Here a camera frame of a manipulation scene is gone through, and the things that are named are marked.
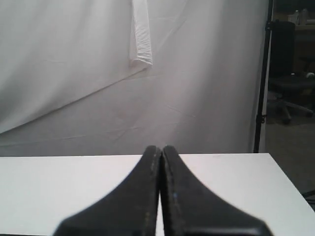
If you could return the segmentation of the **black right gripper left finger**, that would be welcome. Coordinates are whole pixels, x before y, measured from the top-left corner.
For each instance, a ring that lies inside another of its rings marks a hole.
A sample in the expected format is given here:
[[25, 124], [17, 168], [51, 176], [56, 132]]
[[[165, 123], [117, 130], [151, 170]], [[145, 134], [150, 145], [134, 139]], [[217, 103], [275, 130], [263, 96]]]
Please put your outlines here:
[[129, 175], [109, 194], [63, 220], [56, 236], [154, 236], [161, 150], [148, 146]]

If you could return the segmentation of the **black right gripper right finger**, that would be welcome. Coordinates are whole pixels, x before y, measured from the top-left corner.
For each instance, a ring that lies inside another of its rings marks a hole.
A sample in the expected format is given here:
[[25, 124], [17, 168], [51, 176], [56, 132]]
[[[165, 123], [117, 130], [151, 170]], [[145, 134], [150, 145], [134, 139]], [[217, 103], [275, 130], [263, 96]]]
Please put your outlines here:
[[184, 163], [173, 146], [160, 159], [160, 196], [167, 236], [270, 236], [267, 224], [221, 199]]

